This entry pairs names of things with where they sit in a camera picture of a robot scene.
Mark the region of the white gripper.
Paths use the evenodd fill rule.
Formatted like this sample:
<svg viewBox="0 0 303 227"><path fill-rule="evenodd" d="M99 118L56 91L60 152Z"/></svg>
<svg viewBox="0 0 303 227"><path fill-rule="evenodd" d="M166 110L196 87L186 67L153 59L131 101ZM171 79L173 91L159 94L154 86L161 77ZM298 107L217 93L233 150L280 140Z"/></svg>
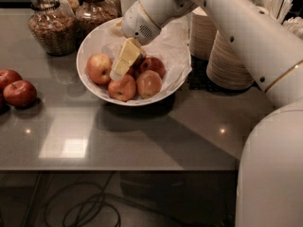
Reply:
<svg viewBox="0 0 303 227"><path fill-rule="evenodd" d="M124 13L122 21L119 20L109 28L109 32L117 37L126 37L115 57L110 77L112 80L121 80L130 67L139 58L141 44L151 43L161 32L161 29L153 22L144 7L136 1Z"/></svg>

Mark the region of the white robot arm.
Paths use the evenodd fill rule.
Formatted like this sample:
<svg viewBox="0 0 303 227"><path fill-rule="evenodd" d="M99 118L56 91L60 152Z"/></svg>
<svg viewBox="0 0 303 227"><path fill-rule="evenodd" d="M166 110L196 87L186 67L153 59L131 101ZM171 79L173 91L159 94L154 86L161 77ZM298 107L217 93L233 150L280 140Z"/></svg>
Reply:
<svg viewBox="0 0 303 227"><path fill-rule="evenodd" d="M242 150L235 227L303 227L303 41L248 0L137 0L123 34L149 44L197 7L276 107Z"/></svg>

